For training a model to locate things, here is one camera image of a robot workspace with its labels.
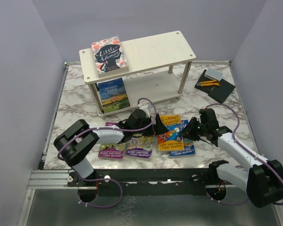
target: orange book cover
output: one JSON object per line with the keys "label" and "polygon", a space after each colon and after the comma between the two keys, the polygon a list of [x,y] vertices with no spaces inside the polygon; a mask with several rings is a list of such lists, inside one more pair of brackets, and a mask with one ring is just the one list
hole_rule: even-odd
{"label": "orange book cover", "polygon": [[183,151],[183,137],[178,133],[181,129],[181,119],[177,115],[162,115],[160,119],[169,132],[158,135],[158,150],[161,152]]}

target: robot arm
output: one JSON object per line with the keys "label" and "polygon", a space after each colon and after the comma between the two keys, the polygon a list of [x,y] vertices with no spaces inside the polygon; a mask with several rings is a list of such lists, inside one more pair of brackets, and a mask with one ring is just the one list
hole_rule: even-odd
{"label": "robot arm", "polygon": [[[153,136],[168,132],[158,114],[155,121],[155,125],[148,126],[152,121],[147,107],[136,109],[128,119],[110,127],[98,128],[89,126],[85,120],[78,120],[55,139],[54,146],[59,150],[58,157],[75,169],[82,178],[93,179],[96,177],[96,171],[85,157],[94,145],[124,143],[135,134]],[[200,110],[200,121],[193,117],[180,134],[193,141],[206,137],[212,144],[228,152],[245,169],[245,171],[237,169],[224,160],[213,162],[209,168],[212,170],[215,182],[226,180],[239,187],[257,207],[283,199],[283,184],[270,171],[270,168],[274,169],[283,180],[283,168],[280,162],[269,161],[242,144],[247,149],[247,153],[237,144],[237,141],[240,144],[241,141],[234,141],[230,129],[219,126],[213,109]],[[260,157],[265,164],[254,156]]]}
{"label": "robot arm", "polygon": [[147,105],[142,105],[128,119],[113,126],[99,128],[89,125],[83,119],[78,120],[54,140],[53,144],[59,151],[58,158],[64,160],[82,178],[95,178],[96,171],[86,155],[96,144],[119,144],[131,140],[135,134],[153,136],[168,132],[159,114],[156,114],[156,124],[147,127],[151,124],[148,108]]}
{"label": "robot arm", "polygon": [[201,109],[200,122],[193,117],[180,134],[193,141],[206,137],[212,144],[229,153],[245,171],[224,160],[213,162],[209,167],[215,170],[215,176],[220,180],[226,180],[245,191],[255,206],[263,207],[283,199],[283,184],[271,171],[273,169],[283,180],[281,163],[277,160],[269,161],[239,139],[234,140],[229,128],[219,126],[213,109]]}

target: small gray box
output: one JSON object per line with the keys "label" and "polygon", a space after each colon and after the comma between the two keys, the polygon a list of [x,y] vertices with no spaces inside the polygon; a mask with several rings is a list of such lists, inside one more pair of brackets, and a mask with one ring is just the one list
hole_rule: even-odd
{"label": "small gray box", "polygon": [[204,76],[212,80],[220,81],[222,79],[223,73],[209,67]]}

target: illustration on book cover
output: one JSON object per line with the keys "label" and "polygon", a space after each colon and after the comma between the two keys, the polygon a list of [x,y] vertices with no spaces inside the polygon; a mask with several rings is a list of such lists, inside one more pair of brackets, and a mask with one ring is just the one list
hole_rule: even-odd
{"label": "illustration on book cover", "polygon": [[127,60],[117,36],[94,42],[92,51],[98,74],[127,67]]}

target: shelf top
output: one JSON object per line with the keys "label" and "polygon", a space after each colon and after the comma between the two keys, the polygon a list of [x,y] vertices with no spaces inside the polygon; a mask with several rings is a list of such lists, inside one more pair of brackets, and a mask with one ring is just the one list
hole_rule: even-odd
{"label": "shelf top", "polygon": [[128,62],[129,70],[100,78],[96,70],[92,49],[87,48],[79,51],[86,84],[186,63],[196,58],[193,50],[180,31],[123,41],[121,45]]}

